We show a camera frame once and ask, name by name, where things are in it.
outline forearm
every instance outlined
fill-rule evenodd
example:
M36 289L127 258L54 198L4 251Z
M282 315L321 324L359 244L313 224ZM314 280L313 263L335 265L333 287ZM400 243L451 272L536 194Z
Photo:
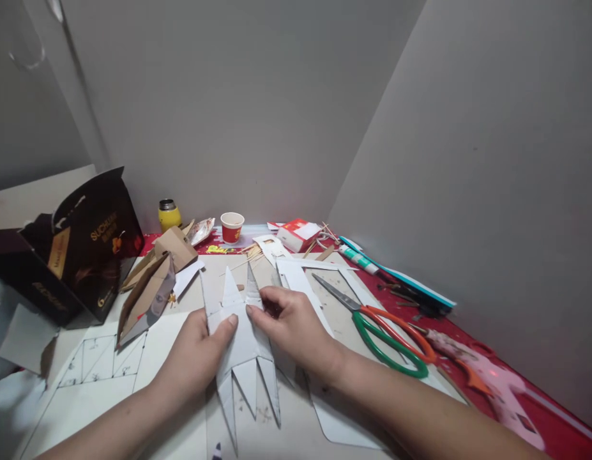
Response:
M39 459L126 459L178 411L151 384L127 397Z
M415 458L548 458L489 417L340 347L342 366L331 385L375 416Z

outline scissors blade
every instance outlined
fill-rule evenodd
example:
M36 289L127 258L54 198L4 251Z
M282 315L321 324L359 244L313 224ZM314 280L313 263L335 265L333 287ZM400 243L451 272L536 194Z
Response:
M334 286L332 286L329 282L325 281L322 277L316 275L315 273L313 273L313 278L319 281L320 285L326 288L328 292L332 294L334 297L336 297L340 303L342 303L345 307L349 309L349 311L354 313L360 310L361 305L359 302L355 302L355 300L353 300L351 297L343 294Z

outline green scissors handle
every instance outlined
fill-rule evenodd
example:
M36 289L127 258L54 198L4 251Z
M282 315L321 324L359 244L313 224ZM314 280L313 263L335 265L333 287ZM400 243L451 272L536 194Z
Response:
M405 346L401 345L394 339L392 339L387 333L370 323L362 313L356 311L353 312L353 323L355 323L355 327L358 329L358 332L361 335L361 338L364 340L364 343L370 348L371 352L383 363L391 367L392 369L401 372L402 374L408 375L410 377L415 377L418 379L426 378L428 376L428 367L426 364L420 360L415 354L406 348ZM381 339L383 342L387 343L390 347L394 350L398 351L402 355L406 356L410 361L415 365L417 370L408 369L404 367L396 361L392 360L389 356L387 356L377 344L372 341L370 334L368 331L372 332L376 337Z

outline left hand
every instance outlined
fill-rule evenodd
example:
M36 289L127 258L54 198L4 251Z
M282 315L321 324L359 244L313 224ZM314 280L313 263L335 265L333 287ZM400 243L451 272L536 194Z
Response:
M238 317L232 315L219 324L213 335L208 335L205 310L189 313L149 387L176 406L200 395L215 377L237 326Z

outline small red box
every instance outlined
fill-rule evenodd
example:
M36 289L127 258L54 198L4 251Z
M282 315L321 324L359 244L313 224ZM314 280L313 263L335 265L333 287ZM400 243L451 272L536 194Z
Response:
M293 252L301 252L307 249L319 236L321 227L306 220L296 219L279 227L277 238L283 245Z

